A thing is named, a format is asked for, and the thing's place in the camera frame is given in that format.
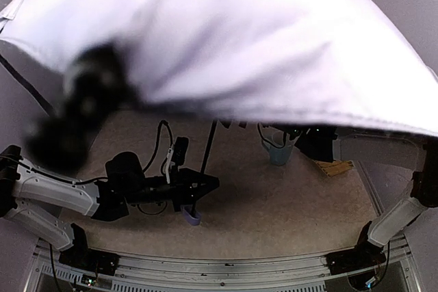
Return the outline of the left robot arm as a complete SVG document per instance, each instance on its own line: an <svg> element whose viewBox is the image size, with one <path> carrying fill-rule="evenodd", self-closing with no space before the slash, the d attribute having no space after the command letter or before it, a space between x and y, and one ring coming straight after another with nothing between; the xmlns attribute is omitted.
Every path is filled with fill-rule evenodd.
<svg viewBox="0 0 438 292"><path fill-rule="evenodd" d="M138 156L122 152L105 164L106 177L89 181L60 176L21 156L18 146L1 152L1 216L22 224L59 251L73 248L80 230L41 209L43 202L102 222L129 215L129 207L171 202L176 212L219 187L214 176L172 166L163 176L146 177Z"/></svg>

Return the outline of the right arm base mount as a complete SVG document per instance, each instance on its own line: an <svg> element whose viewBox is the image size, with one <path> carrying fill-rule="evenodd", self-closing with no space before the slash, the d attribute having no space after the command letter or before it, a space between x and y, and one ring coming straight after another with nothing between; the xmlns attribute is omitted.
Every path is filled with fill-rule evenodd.
<svg viewBox="0 0 438 292"><path fill-rule="evenodd" d="M383 252L369 253L356 249L331 252L325 257L331 275L365 269L380 265L386 261L386 256Z"/></svg>

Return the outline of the lavender folding umbrella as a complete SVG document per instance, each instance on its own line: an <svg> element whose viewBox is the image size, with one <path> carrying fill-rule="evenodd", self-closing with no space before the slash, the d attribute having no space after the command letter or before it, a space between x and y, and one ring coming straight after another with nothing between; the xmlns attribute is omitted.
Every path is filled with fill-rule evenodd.
<svg viewBox="0 0 438 292"><path fill-rule="evenodd" d="M1 32L64 78L26 147L62 172L123 103L412 138L412 196L437 206L437 79L372 0L18 0Z"/></svg>

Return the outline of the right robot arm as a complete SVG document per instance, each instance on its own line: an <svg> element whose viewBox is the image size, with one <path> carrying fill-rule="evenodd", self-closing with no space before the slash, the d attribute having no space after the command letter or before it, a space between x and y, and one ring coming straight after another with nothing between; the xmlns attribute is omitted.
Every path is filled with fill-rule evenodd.
<svg viewBox="0 0 438 292"><path fill-rule="evenodd" d="M424 135L346 127L309 127L296 147L308 158L368 161L411 170L413 177L391 208L367 224L359 249L380 250L427 209L437 207L437 138Z"/></svg>

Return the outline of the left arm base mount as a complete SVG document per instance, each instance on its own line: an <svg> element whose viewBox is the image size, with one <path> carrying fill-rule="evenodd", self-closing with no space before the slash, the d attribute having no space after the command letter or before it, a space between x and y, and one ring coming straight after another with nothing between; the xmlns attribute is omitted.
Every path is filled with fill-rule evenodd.
<svg viewBox="0 0 438 292"><path fill-rule="evenodd" d="M111 252L88 249L80 252L73 248L60 253L59 262L95 274L114 276L120 257Z"/></svg>

